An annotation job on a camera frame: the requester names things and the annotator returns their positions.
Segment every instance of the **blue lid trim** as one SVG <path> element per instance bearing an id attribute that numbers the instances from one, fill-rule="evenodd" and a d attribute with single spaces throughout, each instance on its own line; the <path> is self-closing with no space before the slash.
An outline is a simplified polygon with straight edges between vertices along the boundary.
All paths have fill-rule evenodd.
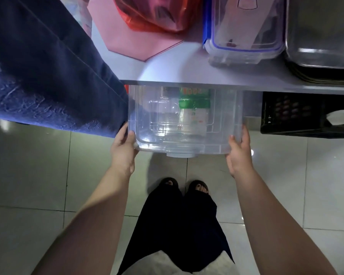
<path id="1" fill-rule="evenodd" d="M 212 0 L 203 0 L 202 21 L 204 23 L 202 31 L 202 44 L 212 38 Z"/>

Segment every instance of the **foot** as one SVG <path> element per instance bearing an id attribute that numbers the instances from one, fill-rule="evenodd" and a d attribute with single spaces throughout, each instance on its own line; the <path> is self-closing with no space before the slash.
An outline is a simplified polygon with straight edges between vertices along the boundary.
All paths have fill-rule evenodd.
<path id="1" fill-rule="evenodd" d="M 198 191 L 204 192 L 206 194 L 209 194 L 208 190 L 204 186 L 202 186 L 201 184 L 197 184 L 196 187 L 195 187 L 195 190 L 198 190 Z"/>

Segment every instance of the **black pants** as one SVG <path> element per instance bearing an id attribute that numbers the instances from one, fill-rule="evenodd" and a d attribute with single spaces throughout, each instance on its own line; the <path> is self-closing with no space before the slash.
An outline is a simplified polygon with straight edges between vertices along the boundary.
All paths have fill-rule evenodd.
<path id="1" fill-rule="evenodd" d="M 177 187 L 159 185 L 143 206 L 118 274 L 160 250 L 190 273 L 205 268 L 222 251 L 232 259 L 216 210 L 206 193 L 192 190 L 183 197 Z"/>

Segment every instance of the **finger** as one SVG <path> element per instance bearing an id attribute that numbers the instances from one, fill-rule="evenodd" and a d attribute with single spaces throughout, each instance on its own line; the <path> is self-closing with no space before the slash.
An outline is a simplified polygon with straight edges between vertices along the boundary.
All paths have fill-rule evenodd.
<path id="1" fill-rule="evenodd" d="M 236 149 L 239 147 L 239 144 L 237 143 L 237 141 L 233 135 L 229 136 L 228 143 L 229 143 L 231 149 Z"/>
<path id="2" fill-rule="evenodd" d="M 250 134 L 248 133 L 248 129 L 246 125 L 242 126 L 242 146 L 249 147 L 250 146 Z"/>
<path id="3" fill-rule="evenodd" d="M 123 139 L 125 137 L 125 133 L 127 130 L 128 123 L 125 123 L 119 132 L 116 134 L 115 140 L 113 141 L 114 144 L 116 145 L 121 145 L 123 143 Z"/>
<path id="4" fill-rule="evenodd" d="M 134 144 L 135 143 L 135 133 L 130 130 L 128 135 L 127 135 L 127 139 L 125 141 L 125 144 L 129 143 L 129 144 Z"/>

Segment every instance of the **person's left hand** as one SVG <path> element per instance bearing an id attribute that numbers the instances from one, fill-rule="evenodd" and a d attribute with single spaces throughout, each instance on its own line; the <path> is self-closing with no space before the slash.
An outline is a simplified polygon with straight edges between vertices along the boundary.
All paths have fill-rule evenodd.
<path id="1" fill-rule="evenodd" d="M 130 177 L 135 170 L 135 156 L 139 151 L 134 148 L 135 133 L 129 130 L 125 135 L 127 127 L 128 123 L 121 127 L 111 146 L 111 168 Z"/>

